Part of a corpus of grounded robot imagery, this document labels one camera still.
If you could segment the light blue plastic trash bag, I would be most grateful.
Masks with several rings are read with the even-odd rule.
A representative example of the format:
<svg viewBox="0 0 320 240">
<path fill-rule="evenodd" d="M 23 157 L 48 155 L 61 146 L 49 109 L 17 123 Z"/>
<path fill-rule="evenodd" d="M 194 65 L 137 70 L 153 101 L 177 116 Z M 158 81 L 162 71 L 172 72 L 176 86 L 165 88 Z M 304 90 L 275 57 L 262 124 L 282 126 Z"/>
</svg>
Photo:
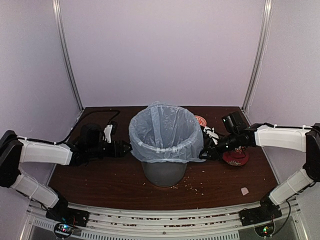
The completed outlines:
<svg viewBox="0 0 320 240">
<path fill-rule="evenodd" d="M 129 123 L 131 154 L 146 163 L 202 163 L 203 131 L 186 108 L 154 102 Z"/>
</svg>

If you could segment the grey mesh trash bin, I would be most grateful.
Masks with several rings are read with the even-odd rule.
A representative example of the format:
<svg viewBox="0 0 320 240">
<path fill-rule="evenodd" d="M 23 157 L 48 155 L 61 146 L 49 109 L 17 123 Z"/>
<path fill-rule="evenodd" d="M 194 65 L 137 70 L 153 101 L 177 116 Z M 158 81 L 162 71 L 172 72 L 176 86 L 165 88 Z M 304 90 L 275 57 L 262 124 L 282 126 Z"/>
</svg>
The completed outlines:
<svg viewBox="0 0 320 240">
<path fill-rule="evenodd" d="M 186 172 L 187 163 L 180 162 L 142 162 L 147 180 L 157 187 L 167 188 L 179 183 Z"/>
</svg>

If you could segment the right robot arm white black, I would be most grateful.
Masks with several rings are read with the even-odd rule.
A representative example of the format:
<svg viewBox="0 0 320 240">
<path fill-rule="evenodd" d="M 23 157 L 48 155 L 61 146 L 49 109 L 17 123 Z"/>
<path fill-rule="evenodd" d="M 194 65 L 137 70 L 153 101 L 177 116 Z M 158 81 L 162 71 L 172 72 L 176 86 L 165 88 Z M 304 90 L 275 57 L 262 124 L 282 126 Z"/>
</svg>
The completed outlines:
<svg viewBox="0 0 320 240">
<path fill-rule="evenodd" d="M 247 220 L 256 217 L 266 221 L 279 214 L 280 204 L 320 181 L 319 123 L 311 126 L 278 126 L 265 122 L 249 126 L 237 111 L 222 117 L 222 122 L 229 133 L 223 137 L 219 137 L 213 129 L 204 127 L 207 142 L 199 154 L 200 159 L 217 160 L 240 147 L 276 147 L 306 154 L 305 164 L 265 195 L 259 207 L 242 210 L 242 218 Z"/>
</svg>

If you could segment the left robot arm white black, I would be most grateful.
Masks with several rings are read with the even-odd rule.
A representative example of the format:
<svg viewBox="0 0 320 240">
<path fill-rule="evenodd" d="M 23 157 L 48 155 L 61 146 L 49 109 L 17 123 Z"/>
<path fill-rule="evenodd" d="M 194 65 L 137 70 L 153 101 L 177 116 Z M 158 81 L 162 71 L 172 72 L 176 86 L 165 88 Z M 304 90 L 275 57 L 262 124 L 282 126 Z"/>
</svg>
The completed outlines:
<svg viewBox="0 0 320 240">
<path fill-rule="evenodd" d="M 71 143 L 49 142 L 17 136 L 8 130 L 0 139 L 0 185 L 11 188 L 39 202 L 55 219 L 67 222 L 72 218 L 68 201 L 56 190 L 39 183 L 20 168 L 21 163 L 50 163 L 78 167 L 103 158 L 122 158 L 132 149 L 122 140 L 112 140 L 115 126 L 105 128 L 95 123 L 81 127 Z"/>
</svg>

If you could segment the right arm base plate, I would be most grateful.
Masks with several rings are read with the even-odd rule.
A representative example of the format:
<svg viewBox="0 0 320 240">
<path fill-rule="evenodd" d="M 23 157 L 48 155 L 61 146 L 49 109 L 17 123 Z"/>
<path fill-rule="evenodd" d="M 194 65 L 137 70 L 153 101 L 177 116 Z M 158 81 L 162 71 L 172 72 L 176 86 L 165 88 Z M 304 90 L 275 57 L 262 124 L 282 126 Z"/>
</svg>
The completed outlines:
<svg viewBox="0 0 320 240">
<path fill-rule="evenodd" d="M 239 212 L 239 217 L 242 226 L 256 225 L 263 222 L 271 221 L 282 216 L 282 211 L 275 209 L 272 211 L 264 211 L 263 208 L 245 208 Z"/>
</svg>

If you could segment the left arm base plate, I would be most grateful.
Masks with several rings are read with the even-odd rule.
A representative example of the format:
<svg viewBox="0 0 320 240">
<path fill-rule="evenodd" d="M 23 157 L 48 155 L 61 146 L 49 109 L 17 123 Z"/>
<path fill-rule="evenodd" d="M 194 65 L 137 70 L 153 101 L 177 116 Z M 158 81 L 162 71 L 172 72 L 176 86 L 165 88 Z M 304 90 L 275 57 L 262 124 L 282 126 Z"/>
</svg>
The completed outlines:
<svg viewBox="0 0 320 240">
<path fill-rule="evenodd" d="M 60 223 L 65 223 L 75 227 L 86 227 L 90 213 L 88 211 L 67 208 L 66 210 L 57 211 L 49 208 L 45 217 Z"/>
</svg>

